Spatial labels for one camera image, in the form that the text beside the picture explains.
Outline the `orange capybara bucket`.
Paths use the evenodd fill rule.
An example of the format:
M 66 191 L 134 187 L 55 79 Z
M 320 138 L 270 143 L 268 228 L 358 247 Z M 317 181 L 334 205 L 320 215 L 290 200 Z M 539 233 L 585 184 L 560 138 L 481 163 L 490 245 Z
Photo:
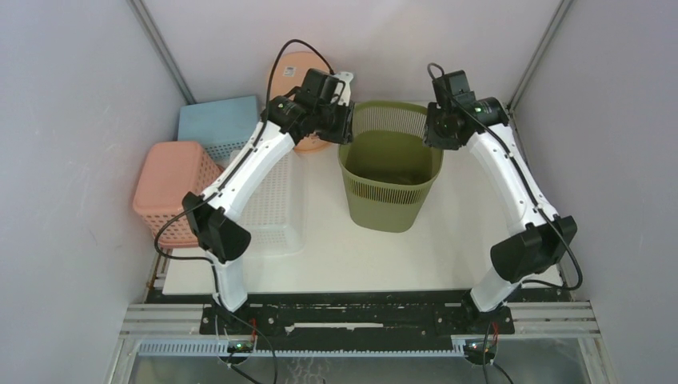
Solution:
M 329 72 L 329 66 L 313 52 L 299 51 L 283 54 L 273 72 L 269 99 L 284 95 L 295 86 L 300 86 L 309 69 Z M 328 142 L 320 140 L 316 135 L 310 135 L 301 140 L 294 150 L 299 154 L 311 154 L 323 150 L 328 146 Z

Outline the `blue plastic basket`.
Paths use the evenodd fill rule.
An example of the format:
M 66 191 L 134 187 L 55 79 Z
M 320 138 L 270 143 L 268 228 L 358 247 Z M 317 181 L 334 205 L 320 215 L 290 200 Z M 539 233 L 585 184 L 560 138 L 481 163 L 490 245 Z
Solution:
M 248 142 L 259 112 L 254 95 L 183 106 L 177 140 L 198 142 L 214 161 L 220 161 Z

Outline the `green mesh waste bin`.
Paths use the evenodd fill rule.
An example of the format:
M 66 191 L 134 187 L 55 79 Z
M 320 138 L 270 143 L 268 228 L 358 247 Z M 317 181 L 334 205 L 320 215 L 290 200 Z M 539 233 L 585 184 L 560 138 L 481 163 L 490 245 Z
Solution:
M 353 140 L 337 155 L 349 216 L 358 226 L 402 233 L 416 221 L 444 157 L 424 144 L 426 112 L 407 102 L 356 106 Z

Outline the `pink plastic basket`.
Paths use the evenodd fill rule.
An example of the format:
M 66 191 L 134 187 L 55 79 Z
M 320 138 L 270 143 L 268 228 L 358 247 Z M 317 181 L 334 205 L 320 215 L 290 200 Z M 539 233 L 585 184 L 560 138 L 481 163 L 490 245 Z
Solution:
M 160 142 L 146 156 L 133 209 L 155 236 L 183 211 L 187 193 L 199 195 L 222 171 L 198 142 Z

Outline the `clear white plastic tray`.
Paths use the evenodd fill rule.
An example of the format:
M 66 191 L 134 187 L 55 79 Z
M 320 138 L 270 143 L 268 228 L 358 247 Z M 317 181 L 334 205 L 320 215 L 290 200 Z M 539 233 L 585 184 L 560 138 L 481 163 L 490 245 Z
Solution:
M 239 224 L 252 240 L 244 256 L 273 258 L 302 251 L 306 198 L 305 161 L 292 151 L 273 167 L 245 205 Z

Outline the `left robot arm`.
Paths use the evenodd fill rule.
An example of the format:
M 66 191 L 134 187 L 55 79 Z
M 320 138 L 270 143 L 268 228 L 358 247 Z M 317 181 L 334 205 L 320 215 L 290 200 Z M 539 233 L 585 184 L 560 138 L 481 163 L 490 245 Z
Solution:
M 308 70 L 300 86 L 267 102 L 249 141 L 222 174 L 200 194 L 188 193 L 182 200 L 189 227 L 213 268 L 213 299 L 222 307 L 218 321 L 232 334 L 250 321 L 242 306 L 248 298 L 242 256 L 252 235 L 238 223 L 245 205 L 302 139 L 315 134 L 336 144 L 352 141 L 353 80 L 351 72 Z

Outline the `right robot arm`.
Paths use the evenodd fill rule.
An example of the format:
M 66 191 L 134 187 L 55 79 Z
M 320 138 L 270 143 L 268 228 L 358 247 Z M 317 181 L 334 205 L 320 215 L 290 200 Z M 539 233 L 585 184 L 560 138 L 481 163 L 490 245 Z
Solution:
M 489 251 L 489 271 L 468 293 L 462 322 L 473 333 L 493 324 L 493 311 L 525 283 L 570 254 L 573 217 L 559 214 L 544 196 L 517 148 L 509 115 L 496 98 L 476 97 L 463 70 L 430 63 L 435 99 L 427 106 L 426 146 L 467 149 L 489 178 L 504 212 L 508 237 Z

